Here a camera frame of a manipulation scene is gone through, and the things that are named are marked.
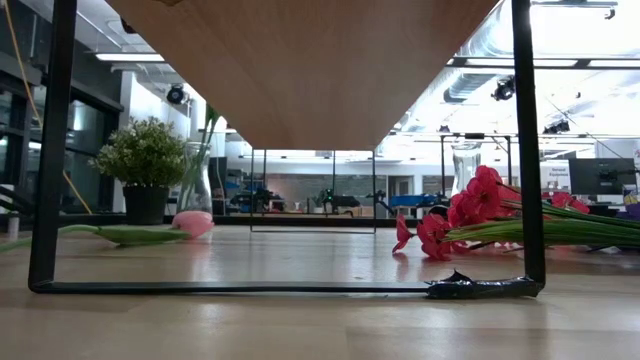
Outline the purple artificial flower bunch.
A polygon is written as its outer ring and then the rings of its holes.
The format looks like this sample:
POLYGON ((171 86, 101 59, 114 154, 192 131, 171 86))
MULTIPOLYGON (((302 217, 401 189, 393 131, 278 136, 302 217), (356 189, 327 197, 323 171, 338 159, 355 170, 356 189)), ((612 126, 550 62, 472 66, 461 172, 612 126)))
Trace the purple artificial flower bunch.
POLYGON ((625 210, 622 217, 628 220, 640 221, 640 198, 638 194, 629 191, 623 196, 625 210))

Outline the blue workbench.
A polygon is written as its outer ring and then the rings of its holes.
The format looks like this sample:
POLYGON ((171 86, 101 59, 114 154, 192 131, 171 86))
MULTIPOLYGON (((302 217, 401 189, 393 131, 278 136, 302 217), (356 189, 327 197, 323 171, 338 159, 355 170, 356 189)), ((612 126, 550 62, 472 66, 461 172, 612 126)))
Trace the blue workbench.
POLYGON ((389 206, 391 208, 396 207, 410 207, 410 208, 423 208, 430 207, 438 200, 437 195, 424 194, 424 195, 394 195, 391 197, 389 206))

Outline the black computer monitor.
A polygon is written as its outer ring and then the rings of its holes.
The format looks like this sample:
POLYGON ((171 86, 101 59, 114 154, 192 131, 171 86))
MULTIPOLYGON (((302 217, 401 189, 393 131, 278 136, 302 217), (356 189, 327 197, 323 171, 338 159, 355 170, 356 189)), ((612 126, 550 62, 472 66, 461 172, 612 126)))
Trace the black computer monitor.
POLYGON ((640 169, 631 158, 570 159, 570 189, 575 195, 622 195, 637 186, 640 169))

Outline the light wooden shelf board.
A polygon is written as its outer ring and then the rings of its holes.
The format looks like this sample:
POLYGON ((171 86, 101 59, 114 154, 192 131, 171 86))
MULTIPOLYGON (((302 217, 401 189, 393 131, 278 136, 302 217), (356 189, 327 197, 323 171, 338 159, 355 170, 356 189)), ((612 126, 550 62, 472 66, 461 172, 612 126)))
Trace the light wooden shelf board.
POLYGON ((254 148, 371 150, 498 0, 107 0, 254 148))

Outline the clear glass vase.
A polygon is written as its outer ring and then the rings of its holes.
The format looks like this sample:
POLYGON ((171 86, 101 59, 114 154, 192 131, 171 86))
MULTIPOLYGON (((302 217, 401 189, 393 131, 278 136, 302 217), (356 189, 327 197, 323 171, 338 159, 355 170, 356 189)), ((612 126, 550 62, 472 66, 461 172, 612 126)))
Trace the clear glass vase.
POLYGON ((481 164, 481 143, 460 142, 451 145, 454 165, 454 180, 451 195, 457 195, 467 189, 481 164))
POLYGON ((209 180, 209 147, 188 142, 184 153, 186 170, 180 183, 177 212, 212 213, 212 191, 209 180))

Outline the ceiling light strip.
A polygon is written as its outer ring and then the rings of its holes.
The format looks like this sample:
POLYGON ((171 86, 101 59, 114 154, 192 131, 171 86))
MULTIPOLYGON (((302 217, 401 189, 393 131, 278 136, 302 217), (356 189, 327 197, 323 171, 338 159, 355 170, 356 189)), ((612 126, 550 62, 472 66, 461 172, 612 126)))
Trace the ceiling light strip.
POLYGON ((96 53, 96 58, 105 62, 164 63, 157 53, 96 53))

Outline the table edge rail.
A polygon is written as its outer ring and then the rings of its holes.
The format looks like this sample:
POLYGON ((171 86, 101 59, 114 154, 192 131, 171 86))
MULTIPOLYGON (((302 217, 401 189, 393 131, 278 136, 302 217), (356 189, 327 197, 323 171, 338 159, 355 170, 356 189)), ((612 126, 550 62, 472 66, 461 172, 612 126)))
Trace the table edge rail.
MULTIPOLYGON (((124 214, 75 214, 60 215, 57 226, 67 226, 74 224, 84 225, 122 225, 126 224, 124 214)), ((349 227, 349 228, 394 228, 395 219, 372 219, 372 218, 351 218, 351 217, 313 217, 311 215, 272 217, 257 216, 250 217, 248 214, 239 216, 214 216, 215 225, 231 226, 292 226, 292 227, 349 227)))

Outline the black tape wad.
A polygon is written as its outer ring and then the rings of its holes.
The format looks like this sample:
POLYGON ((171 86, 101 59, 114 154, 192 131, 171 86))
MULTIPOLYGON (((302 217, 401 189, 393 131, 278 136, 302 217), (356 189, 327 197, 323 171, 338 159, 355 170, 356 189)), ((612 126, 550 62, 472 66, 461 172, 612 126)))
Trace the black tape wad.
POLYGON ((435 300, 472 300, 536 297, 541 283, 529 277, 503 280, 474 280, 455 270, 445 279, 426 282, 426 297, 435 300))

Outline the black aluminium table frame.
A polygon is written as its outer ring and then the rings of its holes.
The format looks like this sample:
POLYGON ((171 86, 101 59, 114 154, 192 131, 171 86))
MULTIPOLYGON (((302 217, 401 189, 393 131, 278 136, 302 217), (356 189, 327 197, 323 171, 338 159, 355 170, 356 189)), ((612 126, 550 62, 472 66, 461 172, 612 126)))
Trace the black aluminium table frame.
POLYGON ((0 184, 0 214, 32 216, 35 205, 31 200, 15 191, 11 184, 0 184))

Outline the black metal stand frame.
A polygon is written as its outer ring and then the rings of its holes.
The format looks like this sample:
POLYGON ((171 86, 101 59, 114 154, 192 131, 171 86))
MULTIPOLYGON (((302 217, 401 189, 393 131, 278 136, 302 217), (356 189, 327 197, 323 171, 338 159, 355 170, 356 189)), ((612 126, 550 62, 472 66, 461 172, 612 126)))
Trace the black metal stand frame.
POLYGON ((506 168, 507 168, 507 181, 508 184, 511 185, 513 183, 513 169, 512 169, 512 135, 508 134, 486 134, 486 133, 441 133, 439 135, 439 145, 440 145, 440 176, 441 176, 441 193, 443 195, 448 195, 452 197, 451 191, 452 186, 448 186, 446 183, 446 163, 448 160, 452 161, 453 166, 453 180, 454 180, 454 165, 452 158, 452 148, 451 145, 454 143, 460 142, 480 142, 481 143, 481 165, 484 165, 482 160, 482 146, 484 144, 488 144, 491 142, 495 145, 499 150, 502 150, 506 155, 506 168))

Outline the black metal shelf leg frame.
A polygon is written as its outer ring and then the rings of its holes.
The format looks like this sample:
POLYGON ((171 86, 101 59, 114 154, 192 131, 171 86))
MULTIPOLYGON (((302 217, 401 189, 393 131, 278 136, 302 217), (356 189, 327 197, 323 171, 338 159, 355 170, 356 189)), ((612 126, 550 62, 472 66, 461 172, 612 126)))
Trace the black metal shelf leg frame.
MULTIPOLYGON (((377 191, 376 186, 376 150, 371 152, 369 158, 371 161, 371 180, 372 180, 372 205, 373 215, 372 219, 377 219, 377 200, 375 193, 377 191)), ((254 193, 254 163, 255 163, 255 151, 251 151, 250 161, 250 185, 253 193, 250 195, 249 216, 255 215, 253 201, 255 199, 254 193)), ((340 217, 338 215, 324 214, 323 217, 340 217)), ((249 226, 251 233, 309 233, 309 234, 352 234, 352 235, 376 235, 377 227, 372 228, 349 228, 349 227, 292 227, 292 226, 249 226)))
MULTIPOLYGON (((524 276, 546 285, 545 245, 535 100, 530 0, 511 0, 515 61, 520 175, 523 200, 524 276)), ((187 293, 422 293, 426 282, 96 282, 63 283, 54 279, 61 180, 64 174, 65 125, 70 100, 77 0, 55 0, 49 56, 34 234, 28 287, 41 294, 166 295, 187 293)))

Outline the pink artificial tulip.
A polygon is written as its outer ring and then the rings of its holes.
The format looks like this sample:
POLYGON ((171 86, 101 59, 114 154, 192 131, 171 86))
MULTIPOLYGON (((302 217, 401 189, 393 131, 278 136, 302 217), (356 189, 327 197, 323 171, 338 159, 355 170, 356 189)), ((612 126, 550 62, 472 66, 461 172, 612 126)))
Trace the pink artificial tulip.
POLYGON ((134 225, 68 225, 58 229, 59 235, 88 233, 121 247, 157 245, 182 240, 193 240, 209 232, 215 223, 210 213, 184 211, 174 216, 168 228, 134 225))

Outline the white wall sign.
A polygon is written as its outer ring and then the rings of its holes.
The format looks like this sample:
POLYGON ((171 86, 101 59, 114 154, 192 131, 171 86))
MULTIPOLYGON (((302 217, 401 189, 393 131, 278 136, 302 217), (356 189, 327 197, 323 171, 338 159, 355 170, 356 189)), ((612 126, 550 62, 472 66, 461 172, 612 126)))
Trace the white wall sign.
POLYGON ((544 180, 542 183, 547 188, 569 189, 570 174, 567 166, 548 166, 544 168, 544 180))

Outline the green potted plant black pot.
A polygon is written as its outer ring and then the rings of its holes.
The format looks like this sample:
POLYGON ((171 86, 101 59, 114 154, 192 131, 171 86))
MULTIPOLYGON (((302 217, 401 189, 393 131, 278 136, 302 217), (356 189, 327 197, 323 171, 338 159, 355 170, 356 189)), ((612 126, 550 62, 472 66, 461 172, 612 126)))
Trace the green potted plant black pot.
POLYGON ((186 141, 156 117, 132 118, 111 133, 91 165, 122 185, 126 222, 160 225, 170 190, 186 171, 186 141))

